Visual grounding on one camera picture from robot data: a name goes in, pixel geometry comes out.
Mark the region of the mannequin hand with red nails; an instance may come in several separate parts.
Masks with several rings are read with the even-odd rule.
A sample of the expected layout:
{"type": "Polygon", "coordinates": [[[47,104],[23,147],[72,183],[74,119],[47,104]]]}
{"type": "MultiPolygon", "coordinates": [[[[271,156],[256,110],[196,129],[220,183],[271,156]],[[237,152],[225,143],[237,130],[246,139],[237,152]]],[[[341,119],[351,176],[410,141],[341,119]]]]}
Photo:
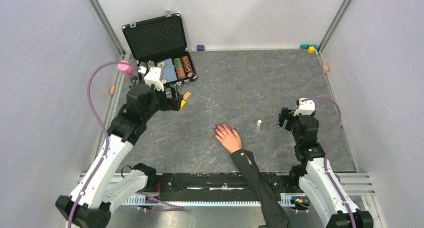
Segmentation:
{"type": "Polygon", "coordinates": [[[242,149],[242,140],[235,129],[230,129],[225,123],[217,124],[214,128],[215,138],[229,152],[242,149]]]}

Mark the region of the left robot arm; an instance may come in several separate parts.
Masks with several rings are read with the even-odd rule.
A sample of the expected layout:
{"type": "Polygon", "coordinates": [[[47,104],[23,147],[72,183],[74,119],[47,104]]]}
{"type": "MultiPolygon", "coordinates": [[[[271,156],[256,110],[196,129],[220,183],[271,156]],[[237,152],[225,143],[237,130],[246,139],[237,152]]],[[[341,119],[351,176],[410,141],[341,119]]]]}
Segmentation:
{"type": "Polygon", "coordinates": [[[156,188],[156,170],[142,163],[114,186],[110,186],[110,181],[155,113],[178,111],[182,101],[183,96],[175,87],[170,87],[170,96],[165,88],[154,85],[141,83],[130,88],[126,103],[112,120],[88,172],[69,195],[56,200],[55,206],[69,227],[106,227],[115,210],[130,196],[142,189],[149,192],[156,188]]]}

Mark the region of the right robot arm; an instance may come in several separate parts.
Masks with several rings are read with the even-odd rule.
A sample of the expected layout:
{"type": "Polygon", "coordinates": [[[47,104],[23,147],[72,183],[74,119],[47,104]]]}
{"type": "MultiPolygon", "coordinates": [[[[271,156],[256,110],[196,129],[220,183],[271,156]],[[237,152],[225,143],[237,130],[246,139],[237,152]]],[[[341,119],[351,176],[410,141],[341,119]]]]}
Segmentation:
{"type": "Polygon", "coordinates": [[[326,153],[318,143],[319,121],[315,111],[302,114],[283,107],[278,126],[292,133],[295,156],[300,162],[289,172],[289,186],[306,194],[323,227],[373,227],[370,212],[360,210],[353,202],[325,158],[326,153]]]}

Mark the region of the clear nail polish bottle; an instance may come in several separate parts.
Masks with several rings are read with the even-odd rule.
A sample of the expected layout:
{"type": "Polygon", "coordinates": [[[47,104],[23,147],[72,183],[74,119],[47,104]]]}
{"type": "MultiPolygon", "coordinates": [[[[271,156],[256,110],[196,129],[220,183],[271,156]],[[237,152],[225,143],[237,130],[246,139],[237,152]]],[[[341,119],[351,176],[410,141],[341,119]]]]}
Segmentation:
{"type": "Polygon", "coordinates": [[[262,127],[262,120],[258,120],[255,125],[256,131],[260,131],[262,127]]]}

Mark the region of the black pinstripe sleeve forearm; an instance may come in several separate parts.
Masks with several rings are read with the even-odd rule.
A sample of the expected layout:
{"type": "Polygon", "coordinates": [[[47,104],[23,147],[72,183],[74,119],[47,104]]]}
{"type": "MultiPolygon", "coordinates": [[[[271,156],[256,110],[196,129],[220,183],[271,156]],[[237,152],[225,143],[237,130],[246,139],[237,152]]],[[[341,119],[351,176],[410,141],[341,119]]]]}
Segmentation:
{"type": "Polygon", "coordinates": [[[271,187],[262,179],[252,152],[240,149],[230,157],[247,183],[250,190],[261,204],[261,211],[266,227],[291,227],[288,214],[278,203],[271,187]]]}

